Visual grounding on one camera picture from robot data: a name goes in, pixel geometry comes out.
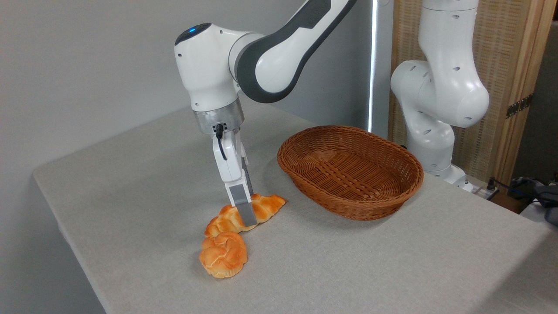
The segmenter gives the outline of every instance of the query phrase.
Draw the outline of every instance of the braided bread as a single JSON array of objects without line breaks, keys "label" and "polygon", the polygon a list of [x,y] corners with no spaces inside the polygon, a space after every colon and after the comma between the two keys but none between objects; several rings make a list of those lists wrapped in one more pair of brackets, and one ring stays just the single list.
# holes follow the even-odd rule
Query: braided bread
[{"label": "braided bread", "polygon": [[[275,215],[279,209],[287,201],[280,196],[261,196],[260,194],[252,195],[252,207],[254,208],[254,214],[256,214],[256,220],[258,223],[268,221],[273,215]],[[242,223],[238,209],[235,206],[227,205],[221,209],[219,215],[213,218],[207,228],[205,229],[206,237],[215,237],[221,232],[226,231],[248,231],[255,228],[254,226],[246,227]]]}]

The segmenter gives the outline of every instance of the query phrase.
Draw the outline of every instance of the metal hinge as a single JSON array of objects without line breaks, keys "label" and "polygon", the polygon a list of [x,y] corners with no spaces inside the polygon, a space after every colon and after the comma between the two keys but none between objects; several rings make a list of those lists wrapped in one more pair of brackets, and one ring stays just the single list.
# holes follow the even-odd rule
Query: metal hinge
[{"label": "metal hinge", "polygon": [[525,97],[524,99],[522,99],[520,101],[517,101],[513,105],[509,106],[508,107],[508,112],[506,112],[506,119],[515,115],[519,111],[522,111],[523,109],[529,107],[532,103],[532,100],[533,100],[533,94],[530,94],[529,96]]}]

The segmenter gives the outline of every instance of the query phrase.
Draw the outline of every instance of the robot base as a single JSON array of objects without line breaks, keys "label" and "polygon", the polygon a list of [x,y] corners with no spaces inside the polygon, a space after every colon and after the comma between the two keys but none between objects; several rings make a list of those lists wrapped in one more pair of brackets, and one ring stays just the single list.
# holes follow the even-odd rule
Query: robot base
[{"label": "robot base", "polygon": [[426,171],[426,173],[451,183],[458,188],[462,188],[467,192],[473,191],[473,185],[467,181],[465,171],[456,165],[450,165],[444,170]]}]

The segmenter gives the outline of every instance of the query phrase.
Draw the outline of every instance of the pastry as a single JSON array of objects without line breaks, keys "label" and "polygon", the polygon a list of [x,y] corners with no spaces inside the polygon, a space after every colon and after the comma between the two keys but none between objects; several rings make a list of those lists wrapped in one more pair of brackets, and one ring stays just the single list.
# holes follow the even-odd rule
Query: pastry
[{"label": "pastry", "polygon": [[[275,215],[279,209],[287,201],[280,196],[261,196],[260,194],[252,195],[252,207],[254,208],[254,214],[256,214],[256,220],[258,223],[268,221],[271,216]],[[227,205],[221,209],[219,215],[213,218],[207,228],[205,229],[206,237],[215,237],[221,232],[225,231],[248,231],[255,228],[256,225],[246,227],[242,223],[240,214],[235,206]]]},{"label": "pastry", "polygon": [[242,270],[248,261],[246,244],[236,232],[222,232],[201,243],[200,262],[215,278],[229,278]]}]

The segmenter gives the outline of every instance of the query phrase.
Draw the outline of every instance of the basket rim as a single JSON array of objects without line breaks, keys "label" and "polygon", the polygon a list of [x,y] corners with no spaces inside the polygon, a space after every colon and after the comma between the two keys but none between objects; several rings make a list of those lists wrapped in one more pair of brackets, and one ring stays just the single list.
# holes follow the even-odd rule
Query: basket rim
[{"label": "basket rim", "polygon": [[[347,199],[347,198],[339,197],[337,195],[328,193],[327,191],[318,187],[317,185],[315,185],[313,182],[309,181],[305,177],[299,175],[291,167],[289,167],[287,165],[287,163],[285,163],[285,161],[283,160],[283,156],[285,154],[285,150],[286,150],[286,147],[287,147],[287,145],[286,145],[287,142],[292,141],[296,137],[300,137],[300,136],[304,135],[305,133],[314,132],[314,131],[317,131],[317,130],[324,130],[324,129],[345,129],[345,130],[350,131],[350,132],[357,132],[357,133],[360,133],[360,134],[364,134],[366,136],[373,137],[375,140],[381,141],[382,144],[389,145],[392,148],[397,149],[398,151],[402,152],[407,158],[409,158],[410,159],[409,161],[411,161],[411,163],[416,167],[416,170],[417,170],[416,179],[414,180],[414,182],[411,182],[411,186],[409,187],[408,190],[404,191],[403,193],[401,193],[397,196],[384,198],[384,199],[376,199],[376,200],[370,199],[370,200],[361,201],[361,200]],[[418,159],[413,154],[411,154],[408,150],[406,150],[405,148],[397,145],[396,143],[394,143],[392,141],[388,141],[388,140],[386,140],[386,139],[384,139],[384,138],[382,138],[382,137],[380,137],[376,134],[373,134],[371,132],[368,132],[366,130],[363,130],[363,129],[360,129],[360,128],[357,128],[357,127],[354,127],[354,126],[322,125],[322,126],[309,127],[309,128],[304,129],[300,132],[297,132],[294,135],[290,136],[287,140],[285,140],[285,142],[281,145],[281,147],[279,148],[279,150],[277,152],[277,162],[279,163],[279,166],[283,169],[283,171],[285,171],[289,176],[291,176],[291,178],[294,176],[294,177],[296,177],[296,179],[304,181],[305,183],[310,185],[313,189],[317,190],[317,192],[319,192],[319,193],[321,193],[321,194],[323,194],[327,197],[338,200],[340,202],[350,202],[350,203],[354,203],[354,204],[381,205],[381,206],[396,205],[396,204],[399,204],[399,203],[402,203],[402,202],[408,200],[413,195],[415,195],[419,191],[419,189],[422,186],[422,183],[424,181],[424,170],[422,168],[422,165],[420,164]]]}]

